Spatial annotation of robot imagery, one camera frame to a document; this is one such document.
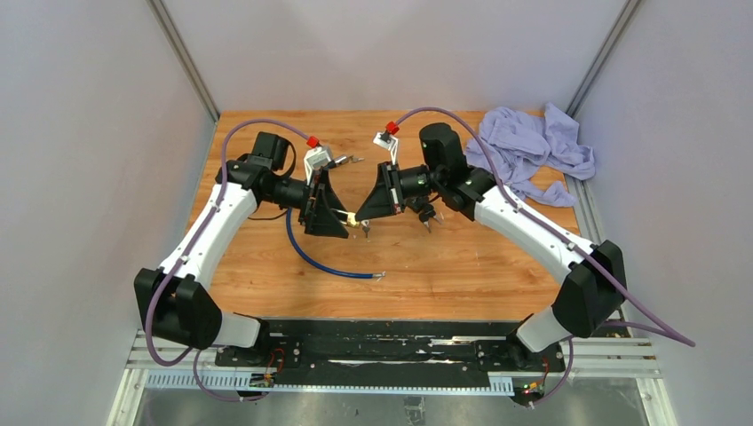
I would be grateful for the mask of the blue cable lock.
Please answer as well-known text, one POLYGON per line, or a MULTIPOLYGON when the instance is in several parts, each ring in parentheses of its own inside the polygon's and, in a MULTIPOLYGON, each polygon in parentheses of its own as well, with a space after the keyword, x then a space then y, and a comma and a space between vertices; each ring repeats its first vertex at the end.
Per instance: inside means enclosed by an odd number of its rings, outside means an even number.
MULTIPOLYGON (((333 169, 336 169, 345 163, 349 162, 350 158, 345 155, 341 155, 338 157, 335 157, 334 160, 328 164, 327 166, 323 167, 324 169, 327 169, 329 172, 333 169)), ((308 193, 308 185, 305 181, 304 185, 304 196, 306 198, 308 193)), ((292 248, 296 251, 298 256, 304 260, 307 264, 311 265, 315 269, 325 272, 330 275, 334 275, 341 278, 347 278, 347 279, 353 279, 353 280, 381 280, 386 276, 386 271, 382 272, 350 272, 345 271, 342 269, 337 269, 335 267, 328 266, 326 264, 323 264, 322 262, 317 261, 313 257, 311 257, 299 244, 297 237, 294 235, 293 232, 293 222, 295 218, 294 211, 296 210, 298 212, 301 209, 301 204, 299 203, 297 206, 287 208, 285 213, 283 214, 284 221, 285 221, 285 231, 289 240, 290 245, 292 248)))

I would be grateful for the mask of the brass padlock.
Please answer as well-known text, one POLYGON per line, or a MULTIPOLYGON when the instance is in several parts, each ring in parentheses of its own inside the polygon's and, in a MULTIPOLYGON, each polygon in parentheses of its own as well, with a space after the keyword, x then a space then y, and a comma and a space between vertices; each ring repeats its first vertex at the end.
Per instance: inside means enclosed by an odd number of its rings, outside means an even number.
POLYGON ((330 211, 343 226, 351 228, 361 227, 361 221, 355 218, 354 212, 342 209, 331 209, 330 211))

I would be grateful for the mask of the black-head padlock key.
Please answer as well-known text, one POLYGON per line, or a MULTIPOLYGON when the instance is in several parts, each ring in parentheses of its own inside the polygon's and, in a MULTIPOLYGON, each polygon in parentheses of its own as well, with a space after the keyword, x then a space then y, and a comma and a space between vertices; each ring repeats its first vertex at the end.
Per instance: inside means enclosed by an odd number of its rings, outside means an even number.
POLYGON ((438 225, 443 224, 441 217, 437 214, 435 210, 422 211, 418 214, 418 218, 420 222, 423 224, 423 226, 426 228, 428 233, 432 232, 432 223, 437 223, 438 225))

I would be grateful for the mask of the small silver keys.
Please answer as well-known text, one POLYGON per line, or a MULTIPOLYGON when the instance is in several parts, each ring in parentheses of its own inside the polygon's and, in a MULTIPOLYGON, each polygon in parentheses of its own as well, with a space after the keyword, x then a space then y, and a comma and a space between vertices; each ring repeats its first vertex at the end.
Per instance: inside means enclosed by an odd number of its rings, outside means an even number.
POLYGON ((367 239, 369 237, 369 232, 370 232, 370 221, 369 220, 362 220, 361 221, 361 230, 364 232, 364 237, 367 239))

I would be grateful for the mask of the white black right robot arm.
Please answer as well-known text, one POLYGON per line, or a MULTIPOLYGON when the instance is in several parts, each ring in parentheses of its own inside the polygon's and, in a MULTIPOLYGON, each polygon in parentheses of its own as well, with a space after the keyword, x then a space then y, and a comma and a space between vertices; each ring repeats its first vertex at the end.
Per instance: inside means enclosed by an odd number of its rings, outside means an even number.
POLYGON ((436 193, 447 207, 500 233, 560 280, 554 302, 513 333, 507 355, 516 368, 532 368, 544 349, 567 337, 592 336, 622 305, 625 297, 616 285, 626 283, 626 274, 615 243, 573 235, 497 184, 490 171, 471 166, 459 135, 444 122, 420 130, 423 164, 401 169, 396 129, 390 124, 374 136, 374 144, 388 150, 391 159, 378 165, 375 186, 356 212, 357 220, 395 216, 408 200, 436 193))

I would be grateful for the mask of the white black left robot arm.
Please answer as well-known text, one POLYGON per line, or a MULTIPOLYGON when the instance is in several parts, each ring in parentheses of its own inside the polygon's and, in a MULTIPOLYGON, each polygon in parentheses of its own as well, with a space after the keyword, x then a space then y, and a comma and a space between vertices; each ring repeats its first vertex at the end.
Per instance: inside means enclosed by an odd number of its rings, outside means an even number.
POLYGON ((273 133, 258 133, 250 152, 222 163, 206 205, 177 248, 157 268, 138 272, 134 290, 139 315, 147 348, 158 364, 172 363, 159 357, 156 337, 188 350, 235 347, 252 367, 271 358, 268 323, 222 311, 210 295, 210 285, 230 242, 263 202, 299 210, 310 235, 348 237, 336 213, 344 206, 327 170, 335 157, 315 138, 307 145, 305 179, 295 179, 293 169, 284 166, 292 144, 273 133))

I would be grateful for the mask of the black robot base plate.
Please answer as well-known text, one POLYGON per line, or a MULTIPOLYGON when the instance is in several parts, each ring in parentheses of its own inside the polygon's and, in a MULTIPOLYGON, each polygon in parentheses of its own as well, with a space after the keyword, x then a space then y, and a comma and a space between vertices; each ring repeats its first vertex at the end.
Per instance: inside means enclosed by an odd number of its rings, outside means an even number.
POLYGON ((506 342, 511 321, 271 319, 266 351, 207 350, 191 360, 268 373, 277 385, 480 388, 491 373, 564 372, 567 343, 526 355, 506 342))

